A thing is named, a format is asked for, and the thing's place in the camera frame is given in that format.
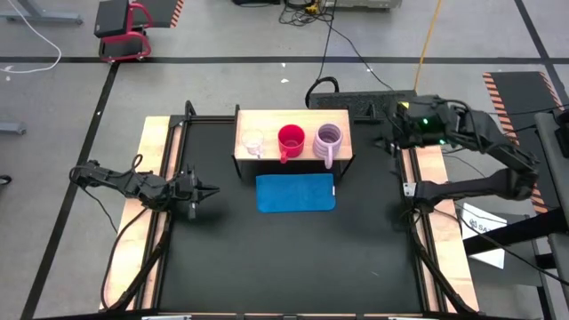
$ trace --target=blue cloth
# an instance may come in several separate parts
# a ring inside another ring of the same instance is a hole
[[[331,173],[257,177],[257,208],[263,213],[330,211],[336,206]]]

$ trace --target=gray floor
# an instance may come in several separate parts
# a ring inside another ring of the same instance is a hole
[[[95,57],[93,0],[46,0],[45,9],[80,12],[83,26],[37,24],[65,57]],[[524,1],[551,57],[569,57],[569,4],[550,0]],[[339,12],[334,26],[348,36],[364,56],[416,57],[421,53],[436,0],[404,0],[385,12]],[[1,2],[0,10],[9,8]],[[327,27],[318,22],[304,28],[280,25],[281,7],[239,8],[229,0],[185,3],[174,29],[152,29],[155,57],[319,56]],[[0,61],[3,57],[53,56],[53,48],[26,26],[0,20]],[[329,54],[355,56],[349,44],[333,34]],[[538,58],[539,55],[513,0],[445,1],[429,46],[430,57]],[[0,63],[0,68],[37,68],[36,64]],[[416,65],[372,64],[374,72],[396,90],[413,88]],[[191,99],[198,114],[230,115],[242,108],[304,108],[304,94],[317,76],[319,64],[123,64],[102,115],[90,158],[126,169],[140,141],[146,116],[180,114]],[[569,66],[555,66],[569,84]],[[419,94],[437,93],[492,111],[482,73],[543,71],[542,65],[423,66]],[[24,136],[0,135],[1,171],[14,182],[0,189],[0,310],[3,319],[20,317],[68,186],[108,74],[107,64],[61,63],[32,75],[0,75],[0,116],[28,124]],[[325,76],[335,76],[343,92],[384,90],[358,63],[326,64]],[[331,88],[323,86],[318,91]],[[488,156],[459,156],[492,173],[501,165]],[[477,173],[456,159],[445,159],[450,180],[475,178]],[[116,222],[124,199],[108,190],[95,190]],[[529,202],[497,197],[468,200],[482,209],[532,214]],[[48,276],[36,316],[61,316],[96,311],[98,290],[114,239],[100,207],[79,192],[73,203],[59,250]],[[504,287],[475,279],[481,309],[491,315],[539,317],[535,290]],[[569,318],[558,284],[550,283],[559,319]]]

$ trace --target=hazard tape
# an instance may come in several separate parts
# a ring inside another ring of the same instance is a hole
[[[178,0],[176,6],[174,7],[174,12],[172,13],[172,20],[170,20],[170,28],[176,28],[178,26],[178,21],[180,20],[181,9],[184,7],[184,0]]]
[[[541,75],[543,76],[543,80],[548,85],[548,87],[551,88],[551,86],[549,85],[549,81],[547,80],[545,75],[543,75],[543,74],[541,74]],[[514,129],[514,126],[512,125],[512,122],[509,119],[508,112],[506,111],[506,108],[504,107],[503,101],[502,101],[501,96],[500,96],[500,92],[498,91],[498,88],[496,87],[496,83],[494,82],[494,79],[492,78],[492,74],[490,74],[488,72],[484,72],[482,77],[484,78],[484,82],[486,84],[486,89],[488,89],[488,93],[490,94],[490,100],[492,101],[492,104],[494,105],[494,108],[496,109],[496,113],[498,114],[498,121],[500,121],[501,128],[506,133],[506,136],[513,143],[515,143],[516,145],[519,146],[519,140],[517,139],[516,130]],[[553,92],[553,90],[551,90],[551,94],[552,94],[552,96],[555,97],[555,92]],[[548,206],[545,205],[545,202],[541,198],[541,192],[539,189],[537,189],[537,184],[533,185],[533,192],[532,192],[532,196],[530,199],[532,200],[533,209],[537,213],[545,213],[545,212],[549,211]]]

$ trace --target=wooden table frame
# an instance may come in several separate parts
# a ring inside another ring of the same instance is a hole
[[[228,116],[227,118],[199,116],[199,118],[204,121],[235,119],[233,116]],[[180,148],[183,146],[183,139],[187,130],[187,126],[182,125],[183,120],[184,117],[182,116],[149,116],[146,118],[138,150],[138,153],[144,155],[144,158],[138,167],[138,171],[160,172],[167,180],[178,171],[176,164],[181,154]],[[421,180],[432,180],[437,183],[447,181],[445,162],[440,147],[404,150],[402,151],[402,159],[408,182],[416,181],[415,177],[419,177]],[[455,215],[454,204],[451,200],[441,202],[436,209]],[[126,200],[120,228],[123,228],[124,225],[131,221],[140,210],[141,206],[138,200]],[[142,262],[149,255],[151,246],[148,244],[151,241],[153,245],[156,245],[162,234],[164,222],[165,212],[146,212],[124,232],[123,238],[116,247],[104,290],[105,299],[109,305],[120,297],[140,270]],[[472,284],[469,263],[462,244],[458,222],[443,214],[434,212],[426,220],[420,220],[417,226],[423,244],[431,251],[436,252],[438,266],[446,279],[471,308],[478,310],[477,297]],[[432,236],[432,246],[429,246],[429,241],[427,241],[429,237],[425,235]],[[157,305],[159,297],[158,294],[154,293],[159,292],[157,287],[160,282],[160,273],[157,271],[158,268],[161,268],[162,263],[161,259],[152,268],[147,282],[140,290],[142,294],[137,294],[136,299],[129,308],[153,308]],[[448,311],[453,312],[453,306],[450,302],[447,299],[442,301],[440,294],[437,294],[433,277],[424,264],[422,274],[425,280],[427,308],[430,311],[444,311],[444,308],[446,308]]]

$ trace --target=black floor line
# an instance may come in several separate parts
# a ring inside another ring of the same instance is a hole
[[[91,124],[85,135],[85,140],[83,146],[81,147],[81,152],[77,159],[77,164],[83,164],[87,161],[87,157],[91,153],[92,144],[95,141],[95,135],[99,129],[99,123],[105,112],[105,107],[107,106],[108,96],[115,82],[116,72],[118,70],[118,64],[114,64],[110,67],[108,71],[107,80],[103,85],[102,91],[100,93],[99,102],[95,108]],[[68,222],[69,213],[71,211],[71,206],[75,200],[75,195],[77,192],[77,186],[69,182],[68,190],[63,198],[63,203],[61,204],[60,213],[57,216],[55,225],[53,226],[52,235],[45,248],[44,257],[39,265],[39,269],[36,273],[36,278],[29,291],[28,299],[26,300],[26,305],[22,311],[20,319],[29,320],[34,317],[36,313],[37,304],[42,296],[42,290],[44,289],[45,280],[49,275],[50,269],[53,264],[53,259],[55,258],[55,253],[60,245],[61,236],[63,235],[63,230]]]
[[[420,57],[364,57],[369,63],[419,63]],[[52,63],[54,57],[0,57],[0,63]],[[244,57],[147,57],[130,63],[213,64],[213,63],[321,63],[321,56],[244,56]],[[326,63],[361,63],[358,57],[326,57]],[[98,57],[63,57],[60,63],[107,63]],[[569,58],[513,58],[513,57],[427,57],[425,64],[487,64],[487,65],[543,65],[569,64]]]
[[[561,100],[562,104],[569,103],[569,97],[567,96],[567,92],[565,91],[565,87],[559,78],[559,74],[555,70],[551,59],[549,58],[548,52],[545,49],[545,45],[541,41],[540,35],[537,33],[537,29],[535,28],[532,18],[530,17],[529,12],[525,8],[525,4],[522,0],[515,0],[517,9],[519,10],[519,14],[522,16],[522,20],[524,21],[525,27],[532,38],[533,44],[537,49],[537,52],[540,54],[540,58],[544,60],[545,69],[548,71],[549,79],[551,80],[551,84],[555,88],[557,92],[557,96]]]

